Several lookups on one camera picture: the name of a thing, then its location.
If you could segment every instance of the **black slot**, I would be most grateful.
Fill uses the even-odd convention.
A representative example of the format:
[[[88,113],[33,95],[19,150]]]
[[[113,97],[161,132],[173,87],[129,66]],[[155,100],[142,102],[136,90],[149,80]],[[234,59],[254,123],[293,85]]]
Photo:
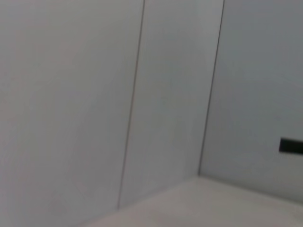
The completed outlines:
[[[303,141],[281,138],[279,151],[281,153],[303,155]]]

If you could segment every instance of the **white surface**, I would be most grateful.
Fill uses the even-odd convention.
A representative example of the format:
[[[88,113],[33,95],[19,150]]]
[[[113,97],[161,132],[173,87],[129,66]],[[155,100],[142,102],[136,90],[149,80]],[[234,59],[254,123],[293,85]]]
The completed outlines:
[[[122,206],[196,175],[223,0],[147,0]]]
[[[303,207],[194,179],[86,227],[301,227]]]
[[[142,4],[1,1],[1,227],[116,208]]]
[[[203,173],[303,201],[303,1],[226,0]]]

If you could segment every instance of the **gray wall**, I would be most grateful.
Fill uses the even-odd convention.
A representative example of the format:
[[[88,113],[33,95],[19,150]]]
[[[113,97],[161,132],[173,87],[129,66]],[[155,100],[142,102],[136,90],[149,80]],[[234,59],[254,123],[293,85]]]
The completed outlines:
[[[121,205],[197,175],[223,0],[147,0]]]
[[[0,3],[0,226],[117,207],[142,0]]]
[[[202,173],[303,201],[303,1],[226,0]]]

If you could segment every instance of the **white floor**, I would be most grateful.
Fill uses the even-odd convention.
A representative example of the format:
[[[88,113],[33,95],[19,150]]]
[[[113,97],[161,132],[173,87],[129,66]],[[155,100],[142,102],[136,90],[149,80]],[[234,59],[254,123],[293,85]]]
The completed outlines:
[[[87,227],[303,227],[303,206],[195,178]]]

